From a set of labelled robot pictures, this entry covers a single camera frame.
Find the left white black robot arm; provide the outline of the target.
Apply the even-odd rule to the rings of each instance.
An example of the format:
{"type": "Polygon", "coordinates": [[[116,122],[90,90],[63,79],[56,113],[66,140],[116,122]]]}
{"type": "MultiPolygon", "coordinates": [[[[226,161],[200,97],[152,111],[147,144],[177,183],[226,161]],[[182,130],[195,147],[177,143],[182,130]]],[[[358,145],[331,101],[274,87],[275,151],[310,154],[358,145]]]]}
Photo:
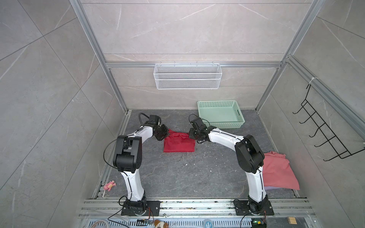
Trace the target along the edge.
{"type": "Polygon", "coordinates": [[[129,135],[120,135],[116,140],[113,156],[113,167],[123,176],[127,196],[123,208],[136,214],[143,215],[147,210],[145,190],[142,187],[139,169],[143,159],[143,142],[151,137],[161,141],[169,135],[169,130],[162,125],[141,126],[129,135]]]}

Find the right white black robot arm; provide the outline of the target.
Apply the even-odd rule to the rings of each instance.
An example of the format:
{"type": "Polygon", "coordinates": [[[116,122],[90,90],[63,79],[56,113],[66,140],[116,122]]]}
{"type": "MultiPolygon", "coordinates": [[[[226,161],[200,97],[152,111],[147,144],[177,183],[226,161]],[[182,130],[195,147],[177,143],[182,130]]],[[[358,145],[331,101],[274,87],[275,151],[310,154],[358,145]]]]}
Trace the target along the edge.
{"type": "Polygon", "coordinates": [[[239,136],[224,132],[213,126],[191,128],[189,137],[198,142],[212,142],[236,152],[239,166],[245,171],[249,186],[248,207],[252,213],[260,214],[269,199],[264,189],[263,165],[265,155],[251,135],[239,136]]]}

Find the red t shirt with print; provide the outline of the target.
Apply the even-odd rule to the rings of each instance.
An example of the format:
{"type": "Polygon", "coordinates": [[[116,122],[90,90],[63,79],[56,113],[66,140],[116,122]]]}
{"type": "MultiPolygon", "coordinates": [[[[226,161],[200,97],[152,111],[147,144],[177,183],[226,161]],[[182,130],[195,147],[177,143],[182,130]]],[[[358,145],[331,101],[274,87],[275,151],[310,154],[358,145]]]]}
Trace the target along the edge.
{"type": "Polygon", "coordinates": [[[164,139],[164,153],[192,153],[195,151],[195,140],[188,133],[175,132],[169,129],[169,135],[164,139]]]}

